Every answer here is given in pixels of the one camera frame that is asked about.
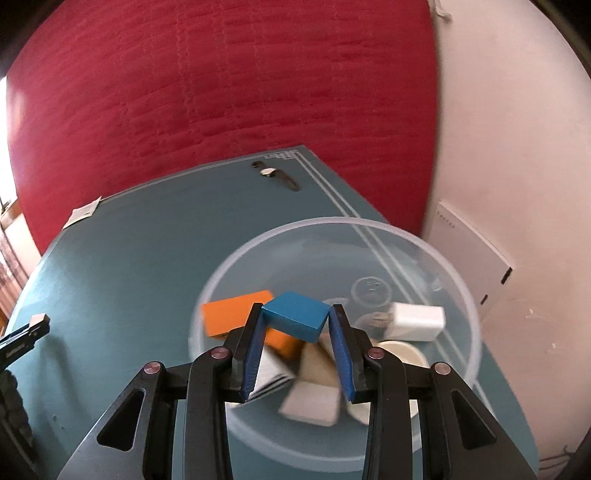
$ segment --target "white cube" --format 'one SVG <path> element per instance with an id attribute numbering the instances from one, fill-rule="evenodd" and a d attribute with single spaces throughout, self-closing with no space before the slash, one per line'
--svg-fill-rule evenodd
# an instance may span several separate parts
<path id="1" fill-rule="evenodd" d="M 395 302 L 390 314 L 391 321 L 384 334 L 387 340 L 432 342 L 445 328 L 443 307 Z"/>
<path id="2" fill-rule="evenodd" d="M 279 413 L 288 419 L 330 427 L 339 419 L 340 389 L 296 380 Z"/>

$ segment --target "black clamp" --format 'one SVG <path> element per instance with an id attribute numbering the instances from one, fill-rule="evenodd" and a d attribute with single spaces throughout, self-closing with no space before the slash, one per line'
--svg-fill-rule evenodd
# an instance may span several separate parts
<path id="1" fill-rule="evenodd" d="M 170 480 L 176 406 L 186 399 L 185 480 L 231 480 L 225 402 L 244 403 L 264 343 L 262 304 L 245 327 L 192 364 L 150 362 L 99 419 L 58 480 Z M 341 386 L 353 403 L 371 402 L 364 480 L 411 480 L 409 399 L 418 401 L 423 478 L 535 480 L 493 415 L 447 364 L 403 364 L 349 325 L 341 305 L 329 315 Z"/>

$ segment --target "bowl rim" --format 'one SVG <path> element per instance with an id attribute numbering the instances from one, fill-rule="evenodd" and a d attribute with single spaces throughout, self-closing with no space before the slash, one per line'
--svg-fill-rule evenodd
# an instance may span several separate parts
<path id="1" fill-rule="evenodd" d="M 224 275 L 242 256 L 266 240 L 269 240 L 277 235 L 281 235 L 282 233 L 307 226 L 326 224 L 367 227 L 367 232 L 373 236 L 375 242 L 380 245 L 384 252 L 390 256 L 393 262 L 397 264 L 398 261 L 391 254 L 389 254 L 388 249 L 371 231 L 371 229 L 375 228 L 385 232 L 393 233 L 394 235 L 398 235 L 399 237 L 404 238 L 405 240 L 419 247 L 443 267 L 460 293 L 460 297 L 464 302 L 466 317 L 470 324 L 470 354 L 468 359 L 464 359 L 463 354 L 459 351 L 459 348 L 449 336 L 449 334 L 447 334 L 447 339 L 458 356 L 460 363 L 466 364 L 466 373 L 463 378 L 466 384 L 472 387 L 476 381 L 480 367 L 480 359 L 482 357 L 482 337 L 480 333 L 480 321 L 478 319 L 476 304 L 472 294 L 468 290 L 466 283 L 454 266 L 452 266 L 452 264 L 441 253 L 439 253 L 438 250 L 426 243 L 426 241 L 388 223 L 359 217 L 316 217 L 286 223 L 285 225 L 281 225 L 261 233 L 260 235 L 243 244 L 238 249 L 234 250 L 234 252 L 231 253 L 230 256 L 228 256 L 217 267 L 217 269 L 215 269 L 213 274 L 207 280 L 206 284 L 203 286 L 199 298 L 197 299 L 189 331 L 189 355 L 191 358 L 197 358 L 197 356 L 204 352 L 201 332 L 202 329 L 200 328 L 202 323 L 200 306 L 203 303 L 207 303 L 211 299 L 215 288 L 220 283 Z M 399 272 L 405 278 L 408 284 L 414 287 L 413 281 L 405 275 L 404 270 L 399 268 Z M 416 287 L 414 288 L 415 294 L 421 297 L 422 295 L 419 293 L 418 289 Z M 250 447 L 255 448 L 255 450 L 262 453 L 263 455 L 286 465 L 290 465 L 295 468 L 305 468 L 323 472 L 350 472 L 360 469 L 360 466 L 361 468 L 363 467 L 365 455 L 355 457 L 326 457 L 298 452 L 296 450 L 291 450 L 278 445 L 277 443 L 270 441 L 259 432 L 252 430 L 248 425 L 246 425 L 242 420 L 232 413 L 232 409 L 226 409 L 226 416 L 228 428 L 239 440 L 243 441 L 247 445 L 250 445 Z M 413 451 L 417 449 L 415 446 L 420 446 L 420 434 L 413 436 Z"/>

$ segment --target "white wall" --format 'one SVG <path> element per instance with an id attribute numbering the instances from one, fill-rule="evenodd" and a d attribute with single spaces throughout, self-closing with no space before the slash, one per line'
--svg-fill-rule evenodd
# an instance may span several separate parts
<path id="1" fill-rule="evenodd" d="M 6 228 L 6 236 L 27 275 L 31 275 L 39 263 L 41 256 L 33 242 L 31 232 L 23 215 L 15 218 Z"/>
<path id="2" fill-rule="evenodd" d="M 439 200 L 516 265 L 483 334 L 540 456 L 591 424 L 591 80 L 529 0 L 442 0 Z"/>

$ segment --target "red fabric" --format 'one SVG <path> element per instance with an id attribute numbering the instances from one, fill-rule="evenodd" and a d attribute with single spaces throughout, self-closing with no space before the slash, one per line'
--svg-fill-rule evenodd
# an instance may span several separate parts
<path id="1" fill-rule="evenodd" d="M 45 251 L 99 195 L 305 144 L 418 233 L 436 76 L 426 0 L 66 0 L 8 73 L 20 204 Z"/>

